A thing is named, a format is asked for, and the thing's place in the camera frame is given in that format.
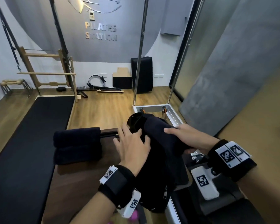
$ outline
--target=forearm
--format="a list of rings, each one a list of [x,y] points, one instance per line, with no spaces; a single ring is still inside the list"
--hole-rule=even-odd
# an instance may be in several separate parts
[[[101,192],[97,192],[70,224],[106,224],[115,205]]]
[[[238,181],[238,186],[268,223],[280,223],[280,190],[259,173],[251,169]]]

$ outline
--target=black backpack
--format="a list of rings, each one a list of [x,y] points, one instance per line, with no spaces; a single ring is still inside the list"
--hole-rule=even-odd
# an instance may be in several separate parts
[[[189,147],[175,135],[166,134],[164,128],[172,126],[153,114],[135,113],[127,124],[132,133],[142,129],[143,142],[145,135],[151,139],[148,158],[136,177],[140,204],[152,212],[164,212],[176,186],[188,184],[181,155]]]

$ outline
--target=chrome pole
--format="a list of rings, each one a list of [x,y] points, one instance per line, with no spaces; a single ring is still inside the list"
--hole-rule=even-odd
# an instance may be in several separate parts
[[[171,99],[171,96],[172,96],[172,93],[173,93],[173,90],[174,90],[174,87],[175,87],[175,84],[176,84],[178,75],[179,75],[179,73],[180,73],[180,70],[181,70],[181,68],[182,68],[182,64],[183,64],[183,62],[184,62],[184,58],[185,58],[185,56],[186,56],[186,54],[187,54],[188,47],[190,46],[190,43],[191,43],[191,40],[192,40],[192,36],[193,36],[194,30],[195,30],[195,27],[196,27],[196,24],[197,24],[199,15],[200,15],[200,13],[201,13],[201,10],[202,10],[204,1],[205,1],[205,0],[200,0],[199,6],[198,6],[198,10],[197,10],[197,13],[196,13],[196,15],[195,15],[194,22],[193,22],[192,28],[191,28],[191,30],[190,30],[190,33],[189,33],[186,46],[184,47],[184,50],[183,50],[183,53],[182,53],[182,57],[181,57],[181,59],[180,59],[180,61],[179,61],[178,68],[177,68],[176,74],[175,74],[174,79],[173,79],[172,88],[171,88],[171,91],[170,91],[170,94],[169,94],[169,97],[168,97],[167,104],[169,104],[169,101],[170,101],[170,99]]]
[[[142,16],[141,38],[140,38],[140,46],[139,46],[139,53],[138,53],[138,60],[137,60],[136,80],[135,80],[135,85],[134,85],[134,102],[133,102],[133,106],[136,105],[136,96],[137,96],[139,72],[140,72],[140,65],[141,65],[141,56],[142,56],[142,47],[143,47],[143,39],[144,39],[147,7],[148,7],[148,0],[144,0],[144,11],[143,11],[143,16]]]

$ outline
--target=person's right hand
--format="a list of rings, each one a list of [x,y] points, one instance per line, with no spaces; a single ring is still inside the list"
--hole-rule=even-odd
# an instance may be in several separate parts
[[[188,146],[199,149],[201,153],[207,154],[209,150],[219,141],[206,133],[196,130],[188,124],[181,124],[176,128],[165,128],[167,134],[174,134]]]

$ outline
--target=zipper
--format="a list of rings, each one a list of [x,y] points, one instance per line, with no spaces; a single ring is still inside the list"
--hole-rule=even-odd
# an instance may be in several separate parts
[[[163,197],[164,199],[166,199],[167,198],[167,186],[165,186],[165,191],[164,191],[164,197]]]

